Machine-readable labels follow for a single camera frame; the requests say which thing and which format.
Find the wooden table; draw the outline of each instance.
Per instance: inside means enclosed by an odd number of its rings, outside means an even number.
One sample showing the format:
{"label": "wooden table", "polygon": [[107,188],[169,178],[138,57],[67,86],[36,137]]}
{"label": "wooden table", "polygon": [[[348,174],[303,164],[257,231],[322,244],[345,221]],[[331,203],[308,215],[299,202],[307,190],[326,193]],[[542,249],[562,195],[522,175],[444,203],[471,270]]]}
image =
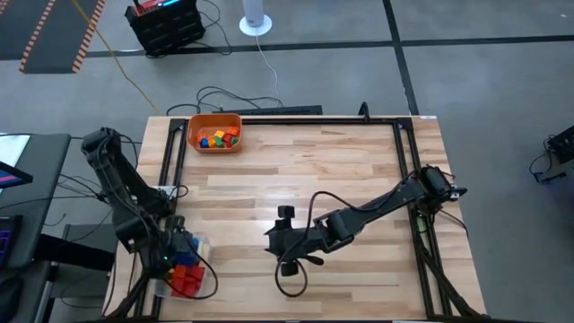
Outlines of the wooden table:
{"label": "wooden table", "polygon": [[[138,172],[149,185],[158,182],[169,121],[150,118],[145,130]],[[438,121],[413,118],[413,125],[422,164],[450,171]],[[236,154],[187,149],[182,184],[189,194],[179,200],[178,214],[186,216],[191,232],[205,234],[212,243],[211,263],[220,288],[206,301],[164,301],[161,319],[425,319],[405,208],[370,223],[352,245],[321,254],[323,266],[303,261],[309,288],[296,299],[277,290],[276,259],[264,251],[264,232],[273,227],[278,205],[294,205],[293,226],[302,227],[309,198],[317,190],[329,190],[355,205],[390,190],[401,179],[390,126],[244,126],[242,141]],[[174,147],[172,163],[176,152]],[[313,214],[341,207],[321,197]],[[457,204],[445,204],[445,210],[460,218]],[[464,230],[440,215],[435,229],[445,274],[484,313]],[[108,312],[126,296],[132,259],[119,245]],[[138,261],[136,277],[139,270]],[[429,275],[440,313],[435,280]],[[294,292],[302,277],[281,281]],[[152,288],[150,284],[144,313],[150,313]]]}

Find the orange bin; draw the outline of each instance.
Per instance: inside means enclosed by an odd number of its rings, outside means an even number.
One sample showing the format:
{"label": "orange bin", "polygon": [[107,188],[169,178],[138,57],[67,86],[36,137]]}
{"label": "orange bin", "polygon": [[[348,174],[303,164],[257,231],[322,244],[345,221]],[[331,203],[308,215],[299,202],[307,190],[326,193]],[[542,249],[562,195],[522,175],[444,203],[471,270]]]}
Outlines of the orange bin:
{"label": "orange bin", "polygon": [[[227,147],[214,147],[214,148],[201,148],[197,136],[205,134],[210,137],[216,131],[226,132],[230,127],[236,127],[239,132],[236,135],[238,142],[231,148]],[[221,113],[210,115],[195,115],[189,119],[189,127],[187,128],[187,143],[192,145],[200,153],[234,153],[241,149],[241,135],[243,129],[241,128],[241,117],[234,113]]]}

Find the gray floor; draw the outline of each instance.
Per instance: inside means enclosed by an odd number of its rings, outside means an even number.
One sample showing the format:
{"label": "gray floor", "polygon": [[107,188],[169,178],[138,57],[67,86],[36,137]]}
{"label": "gray floor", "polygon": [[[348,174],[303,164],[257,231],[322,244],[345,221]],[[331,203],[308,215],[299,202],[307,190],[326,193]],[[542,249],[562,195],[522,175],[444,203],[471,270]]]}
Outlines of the gray floor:
{"label": "gray floor", "polygon": [[[138,49],[123,18],[129,3],[108,2],[99,27],[114,49]],[[213,8],[202,1],[210,15]],[[237,32],[239,1],[216,2],[232,45],[253,44]],[[274,28],[264,44],[390,39],[379,0],[267,0]],[[574,34],[569,1],[394,1],[402,39],[452,39]],[[205,42],[221,45],[210,28]],[[94,40],[91,50],[103,50]],[[528,164],[542,141],[574,120],[574,42],[406,48],[419,110],[438,115],[461,200],[483,297],[496,318],[570,322],[574,308],[574,202],[571,180],[534,183]],[[279,75],[285,105],[322,104],[326,114],[354,114],[362,101],[373,113],[408,114],[392,48],[275,51],[266,53]],[[187,55],[148,60],[121,58],[152,99],[167,107],[195,102],[196,91],[221,86],[245,96],[274,95],[274,78],[258,53]],[[24,75],[19,62],[0,62],[5,132],[85,135],[114,127],[141,140],[151,108],[111,58],[89,58],[79,74]],[[226,109],[237,102],[214,100]],[[180,111],[190,114],[193,111]],[[67,175],[94,179],[79,143],[65,163]],[[58,201],[53,223],[97,223],[108,211],[92,201]],[[49,228],[60,234],[63,225]],[[92,318],[97,311],[57,306],[54,322]]]}

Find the black storage crate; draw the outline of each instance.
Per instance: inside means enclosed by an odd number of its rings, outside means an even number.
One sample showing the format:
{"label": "black storage crate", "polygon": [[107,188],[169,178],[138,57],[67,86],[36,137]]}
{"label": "black storage crate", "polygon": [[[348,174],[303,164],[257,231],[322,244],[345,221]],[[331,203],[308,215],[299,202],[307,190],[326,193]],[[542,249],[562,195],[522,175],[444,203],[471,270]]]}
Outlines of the black storage crate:
{"label": "black storage crate", "polygon": [[196,0],[178,0],[148,9],[139,16],[133,6],[128,6],[125,17],[145,53],[153,57],[167,55],[191,44],[201,39],[205,33]]}

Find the yellow cable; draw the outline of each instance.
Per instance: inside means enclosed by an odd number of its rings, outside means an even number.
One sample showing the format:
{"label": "yellow cable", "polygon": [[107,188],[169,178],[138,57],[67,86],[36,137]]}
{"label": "yellow cable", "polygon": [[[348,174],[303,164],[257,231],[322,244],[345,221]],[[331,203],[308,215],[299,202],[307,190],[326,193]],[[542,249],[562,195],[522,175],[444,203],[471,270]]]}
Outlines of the yellow cable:
{"label": "yellow cable", "polygon": [[119,67],[119,70],[122,72],[122,74],[124,75],[124,77],[126,78],[126,80],[128,82],[130,82],[145,98],[145,100],[147,100],[150,105],[152,106],[152,109],[155,111],[155,113],[158,114],[158,116],[162,115],[162,113],[160,112],[160,110],[158,109],[158,107],[155,106],[155,104],[153,104],[152,100],[147,96],[147,94],[145,94],[144,90],[142,90],[139,86],[137,86],[137,84],[134,82],[134,80],[132,80],[131,78],[129,78],[129,76],[127,76],[126,71],[124,71],[124,67],[122,67],[121,64],[119,64],[119,60],[116,57],[116,54],[114,54],[114,51],[111,49],[111,47],[108,45],[108,42],[103,38],[103,36],[101,36],[100,31],[98,31],[98,29],[96,28],[96,26],[90,22],[90,18],[88,17],[88,15],[86,14],[86,12],[82,9],[82,7],[78,4],[77,0],[72,0],[72,2],[75,5],[75,8],[78,9],[78,12],[80,12],[80,14],[82,15],[83,19],[88,22],[88,26],[92,26],[92,28],[96,31],[96,33],[98,34],[98,37],[100,37],[101,42],[104,43],[104,45],[106,45],[106,48],[108,49],[109,54],[114,57],[114,60],[116,61],[117,67]]}

